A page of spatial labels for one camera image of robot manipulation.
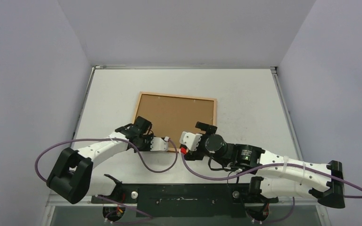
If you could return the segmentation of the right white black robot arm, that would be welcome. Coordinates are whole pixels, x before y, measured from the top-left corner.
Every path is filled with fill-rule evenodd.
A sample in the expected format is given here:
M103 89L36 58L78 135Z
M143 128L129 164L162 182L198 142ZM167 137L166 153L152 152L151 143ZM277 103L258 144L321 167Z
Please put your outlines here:
M217 127L196 123L201 133L182 132L184 160L208 157L208 164L218 163L218 171L252 174L247 195L254 202L279 196L316 199L323 206L345 208L343 168L339 161L308 163L278 155L261 147L227 143L216 133Z

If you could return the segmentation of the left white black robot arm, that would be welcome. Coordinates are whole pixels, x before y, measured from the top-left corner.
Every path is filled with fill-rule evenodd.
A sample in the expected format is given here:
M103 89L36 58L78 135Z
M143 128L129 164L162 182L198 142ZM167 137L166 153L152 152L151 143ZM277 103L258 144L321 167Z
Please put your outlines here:
M139 116L134 123L115 129L105 138L90 138L91 144L86 147L62 150L47 178L47 187L71 204L95 195L103 195L111 203L119 201L122 190L116 186L115 178L93 175L93 170L118 153L150 147L151 128L152 123Z

